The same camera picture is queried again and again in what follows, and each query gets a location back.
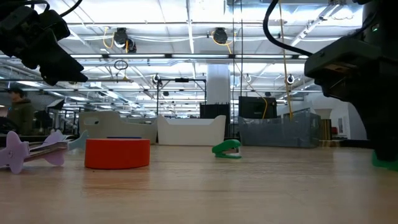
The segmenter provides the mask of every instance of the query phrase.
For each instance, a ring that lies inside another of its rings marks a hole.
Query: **pillar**
[[[207,104],[230,103],[231,74],[228,64],[207,65]]]

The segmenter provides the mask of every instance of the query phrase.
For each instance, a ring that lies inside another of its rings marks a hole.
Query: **wooden table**
[[[91,170],[69,152],[63,167],[0,169],[2,223],[398,222],[398,173],[371,165],[366,149],[242,148],[216,159],[209,147],[153,146],[151,165]]]

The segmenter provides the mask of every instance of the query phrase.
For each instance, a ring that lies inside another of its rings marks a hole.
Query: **person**
[[[12,105],[7,117],[18,126],[18,134],[32,135],[34,109],[30,99],[26,98],[25,92],[18,87],[8,89],[8,94]]]

